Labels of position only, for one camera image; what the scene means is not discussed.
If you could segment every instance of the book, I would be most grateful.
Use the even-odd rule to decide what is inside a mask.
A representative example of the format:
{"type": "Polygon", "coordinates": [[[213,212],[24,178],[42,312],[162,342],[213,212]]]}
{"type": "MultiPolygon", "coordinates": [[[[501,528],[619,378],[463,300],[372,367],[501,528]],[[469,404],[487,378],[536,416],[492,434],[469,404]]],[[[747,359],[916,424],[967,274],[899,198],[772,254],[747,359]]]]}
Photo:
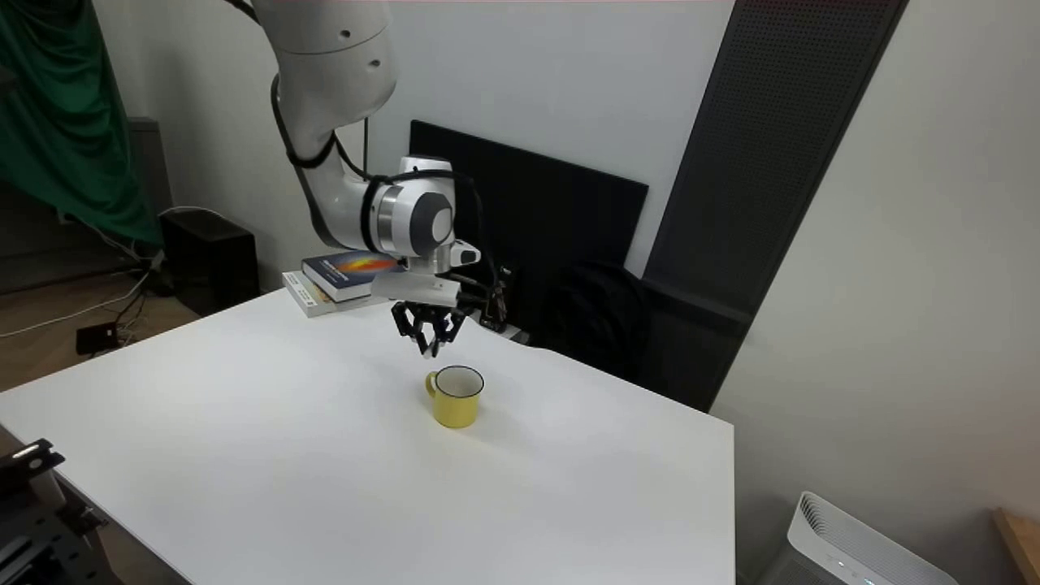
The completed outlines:
{"type": "Polygon", "coordinates": [[[287,290],[293,292],[301,316],[328,316],[338,312],[344,303],[332,303],[310,277],[299,271],[281,274],[287,290]]]}
{"type": "Polygon", "coordinates": [[[340,250],[328,255],[304,255],[299,271],[332,300],[348,303],[369,297],[369,281],[397,271],[391,255],[381,254],[361,254],[361,250],[340,250]]]}

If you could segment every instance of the white trash bin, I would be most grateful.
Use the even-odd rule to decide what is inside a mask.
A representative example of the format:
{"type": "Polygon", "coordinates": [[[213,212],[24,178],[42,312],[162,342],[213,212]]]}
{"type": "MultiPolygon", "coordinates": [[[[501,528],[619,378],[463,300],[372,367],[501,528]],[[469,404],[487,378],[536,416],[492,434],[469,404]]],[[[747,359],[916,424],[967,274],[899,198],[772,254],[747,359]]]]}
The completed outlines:
{"type": "Polygon", "coordinates": [[[786,525],[786,548],[765,585],[956,585],[925,558],[801,489],[786,525]]]}

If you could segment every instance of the cup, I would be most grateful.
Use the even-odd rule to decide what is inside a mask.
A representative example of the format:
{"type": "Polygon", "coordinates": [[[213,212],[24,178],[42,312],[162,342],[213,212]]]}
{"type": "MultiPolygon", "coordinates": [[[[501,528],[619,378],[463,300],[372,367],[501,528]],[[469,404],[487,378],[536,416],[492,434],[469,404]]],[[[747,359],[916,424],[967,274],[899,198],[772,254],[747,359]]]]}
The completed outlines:
{"type": "Polygon", "coordinates": [[[484,378],[473,367],[453,363],[426,378],[432,420],[444,430],[463,430],[481,416],[484,378]]]}

